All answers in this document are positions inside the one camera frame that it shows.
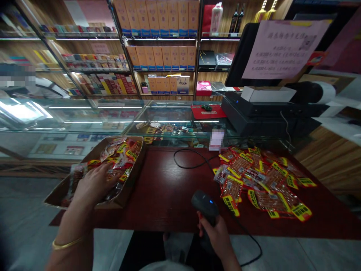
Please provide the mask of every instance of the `black pants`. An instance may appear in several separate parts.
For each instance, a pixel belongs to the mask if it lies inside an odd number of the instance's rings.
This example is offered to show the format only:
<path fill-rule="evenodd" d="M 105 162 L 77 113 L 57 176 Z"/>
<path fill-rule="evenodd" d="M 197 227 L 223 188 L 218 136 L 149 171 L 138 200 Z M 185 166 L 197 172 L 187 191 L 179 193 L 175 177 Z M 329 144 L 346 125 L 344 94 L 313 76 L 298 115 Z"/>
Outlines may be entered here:
<path fill-rule="evenodd" d="M 185 264 L 195 271 L 223 271 L 220 259 L 216 255 L 208 254 L 200 246 L 199 240 L 199 236 L 195 234 Z M 135 231 L 119 271 L 139 271 L 150 263 L 164 260 L 163 233 Z"/>

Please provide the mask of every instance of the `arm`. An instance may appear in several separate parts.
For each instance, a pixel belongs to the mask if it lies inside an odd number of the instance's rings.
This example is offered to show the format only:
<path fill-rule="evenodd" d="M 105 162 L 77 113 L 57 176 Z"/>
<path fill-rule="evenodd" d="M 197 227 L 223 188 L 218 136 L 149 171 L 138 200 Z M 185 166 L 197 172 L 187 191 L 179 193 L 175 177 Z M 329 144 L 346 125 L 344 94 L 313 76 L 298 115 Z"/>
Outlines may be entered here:
<path fill-rule="evenodd" d="M 201 212 L 198 211 L 197 214 L 200 221 L 199 236 L 203 236 L 203 226 L 208 233 L 209 239 L 211 240 L 214 252 L 222 262 L 224 271 L 242 271 L 236 254 L 234 254 L 226 223 L 224 222 L 223 217 L 216 217 L 215 227 L 212 227 L 208 220 L 202 216 Z"/>
<path fill-rule="evenodd" d="M 61 220 L 55 244 L 65 245 L 82 240 L 68 248 L 53 250 L 47 271 L 79 271 L 93 268 L 93 225 L 95 205 L 117 183 L 119 176 L 107 181 L 106 173 L 111 163 L 92 169 L 79 181 L 73 200 Z"/>

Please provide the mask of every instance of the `barcode scanner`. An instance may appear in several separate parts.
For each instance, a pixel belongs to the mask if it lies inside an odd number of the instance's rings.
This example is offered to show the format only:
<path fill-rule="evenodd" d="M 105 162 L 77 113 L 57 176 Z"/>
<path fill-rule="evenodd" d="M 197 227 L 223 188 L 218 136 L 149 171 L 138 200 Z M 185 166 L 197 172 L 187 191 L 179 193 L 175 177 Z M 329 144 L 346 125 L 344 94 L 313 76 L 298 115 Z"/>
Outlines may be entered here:
<path fill-rule="evenodd" d="M 201 190 L 197 190 L 192 197 L 192 205 L 197 211 L 200 211 L 205 219 L 212 225 L 215 226 L 215 218 L 219 215 L 218 206 L 210 196 Z M 211 240 L 209 239 L 206 230 L 203 230 L 203 237 L 200 240 L 200 245 L 209 254 L 215 254 Z"/>

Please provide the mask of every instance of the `white bottle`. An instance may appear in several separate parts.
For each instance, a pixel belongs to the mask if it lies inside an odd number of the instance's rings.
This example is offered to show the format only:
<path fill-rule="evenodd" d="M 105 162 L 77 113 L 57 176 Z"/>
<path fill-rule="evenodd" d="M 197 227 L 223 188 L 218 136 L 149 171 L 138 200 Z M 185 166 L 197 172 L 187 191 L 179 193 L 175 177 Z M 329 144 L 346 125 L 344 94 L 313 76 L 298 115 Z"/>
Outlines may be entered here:
<path fill-rule="evenodd" d="M 219 2 L 212 9 L 211 28 L 209 30 L 210 36 L 218 36 L 219 26 L 221 25 L 222 14 L 223 14 L 222 2 Z"/>

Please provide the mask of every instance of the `white box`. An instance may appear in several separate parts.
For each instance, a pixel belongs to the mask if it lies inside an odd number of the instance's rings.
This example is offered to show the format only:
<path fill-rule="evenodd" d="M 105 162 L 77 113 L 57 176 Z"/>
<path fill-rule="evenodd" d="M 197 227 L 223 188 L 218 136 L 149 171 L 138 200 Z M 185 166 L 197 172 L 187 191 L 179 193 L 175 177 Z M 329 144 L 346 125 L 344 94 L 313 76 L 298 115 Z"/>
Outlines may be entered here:
<path fill-rule="evenodd" d="M 295 93 L 287 87 L 244 87 L 241 97 L 249 102 L 289 102 Z"/>

